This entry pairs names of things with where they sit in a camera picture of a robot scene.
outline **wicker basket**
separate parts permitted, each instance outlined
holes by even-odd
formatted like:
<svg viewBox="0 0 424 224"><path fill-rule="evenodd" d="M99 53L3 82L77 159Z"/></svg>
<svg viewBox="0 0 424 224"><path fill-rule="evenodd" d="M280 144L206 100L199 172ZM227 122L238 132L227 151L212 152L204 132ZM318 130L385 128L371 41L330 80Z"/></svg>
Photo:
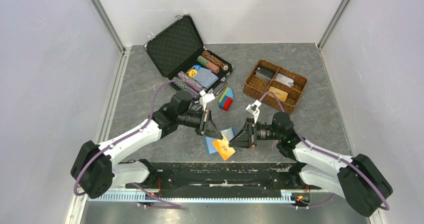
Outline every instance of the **wicker basket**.
<svg viewBox="0 0 424 224"><path fill-rule="evenodd" d="M258 68L259 65L262 65L275 71L275 75L270 82L266 82L255 75L255 70ZM293 79L294 86L290 87L274 80L278 73ZM260 60L257 62L250 75L247 77L246 82L244 83L243 92L246 95L258 100L266 91L268 91L270 87L275 87L277 89L285 91L286 93L288 93L287 99L285 101L282 101L281 104L285 112L291 114L295 110L296 105L301 99L303 90L305 89L307 82L308 80L301 75L293 73L266 60ZM280 111L280 106L278 105L277 101L271 96L265 96L262 100L262 103L265 103Z"/></svg>

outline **card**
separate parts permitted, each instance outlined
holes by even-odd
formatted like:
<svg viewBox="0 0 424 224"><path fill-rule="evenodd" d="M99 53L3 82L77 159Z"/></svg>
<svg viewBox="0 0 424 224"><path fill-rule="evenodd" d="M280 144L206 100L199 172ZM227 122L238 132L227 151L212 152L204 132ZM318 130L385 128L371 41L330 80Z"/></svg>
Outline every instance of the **card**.
<svg viewBox="0 0 424 224"><path fill-rule="evenodd" d="M288 93L285 92L285 91L283 91L283 90L280 90L280 89L277 89L277 88L275 88L273 86L270 86L269 89L268 89L268 91L273 92L280 101L285 102L286 99L287 99ZM274 96L271 93L268 93L268 96L274 98Z"/></svg>
<svg viewBox="0 0 424 224"><path fill-rule="evenodd" d="M226 139L225 136L222 140L214 140L212 144L221 155L222 159L224 159L224 161L226 161L236 152L234 148L229 146L230 142Z"/></svg>
<svg viewBox="0 0 424 224"><path fill-rule="evenodd" d="M203 67L197 71L193 79L205 88L211 87L212 84L218 81L218 77L211 70Z"/></svg>
<svg viewBox="0 0 424 224"><path fill-rule="evenodd" d="M295 85L295 81L293 79L291 79L291 78L289 78L285 75L282 75L280 73L277 74L277 76L275 77L275 80L277 82L282 83L282 84L289 86L291 88Z"/></svg>
<svg viewBox="0 0 424 224"><path fill-rule="evenodd" d="M259 65L257 69L255 70L255 74L257 77L261 78L262 80L266 82L270 82L271 79L274 77L274 74L276 73L275 70L272 70L270 68L267 68L265 66Z"/></svg>
<svg viewBox="0 0 424 224"><path fill-rule="evenodd" d="M232 126L230 128L227 128L225 130L221 130L221 134L227 139L227 140L231 140L233 139L234 135L237 134L237 130L235 126ZM209 137L209 136L203 136L203 143L204 143L204 148L206 150L206 153L208 155L212 155L212 154L217 154L218 151L217 149L214 147L213 142L215 141L215 138Z"/></svg>

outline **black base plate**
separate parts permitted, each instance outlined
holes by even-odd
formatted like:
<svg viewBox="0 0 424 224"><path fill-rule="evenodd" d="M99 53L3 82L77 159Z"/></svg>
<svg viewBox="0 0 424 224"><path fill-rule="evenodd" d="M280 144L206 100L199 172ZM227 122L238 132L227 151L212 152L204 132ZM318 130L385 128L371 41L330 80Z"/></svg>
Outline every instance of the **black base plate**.
<svg viewBox="0 0 424 224"><path fill-rule="evenodd" d="M280 190L304 190L291 181L294 163L152 162L163 198L278 198ZM158 189L159 184L146 188ZM131 184L126 188L134 189Z"/></svg>

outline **colorful building block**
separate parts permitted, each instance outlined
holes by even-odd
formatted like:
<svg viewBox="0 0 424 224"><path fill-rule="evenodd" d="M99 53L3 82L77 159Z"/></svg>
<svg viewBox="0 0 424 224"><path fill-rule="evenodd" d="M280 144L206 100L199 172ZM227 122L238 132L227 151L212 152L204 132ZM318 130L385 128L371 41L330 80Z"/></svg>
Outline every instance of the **colorful building block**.
<svg viewBox="0 0 424 224"><path fill-rule="evenodd" d="M224 93L222 94L221 99L219 99L219 108L224 111L227 111L228 108L230 108L233 100L234 100L233 90L227 87Z"/></svg>

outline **white wall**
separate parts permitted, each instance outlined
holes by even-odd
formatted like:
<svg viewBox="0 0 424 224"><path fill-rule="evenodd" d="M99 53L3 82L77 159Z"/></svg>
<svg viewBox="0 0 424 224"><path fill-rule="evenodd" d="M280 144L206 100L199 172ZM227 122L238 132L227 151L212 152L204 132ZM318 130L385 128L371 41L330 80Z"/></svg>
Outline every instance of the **white wall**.
<svg viewBox="0 0 424 224"><path fill-rule="evenodd" d="M90 0L0 0L0 223L64 223L119 59Z"/></svg>
<svg viewBox="0 0 424 224"><path fill-rule="evenodd" d="M205 43L317 43L341 0L100 0L127 46L190 13Z"/></svg>
<svg viewBox="0 0 424 224"><path fill-rule="evenodd" d="M388 224L424 220L423 13L423 0L352 0L323 49L354 152L394 189Z"/></svg>

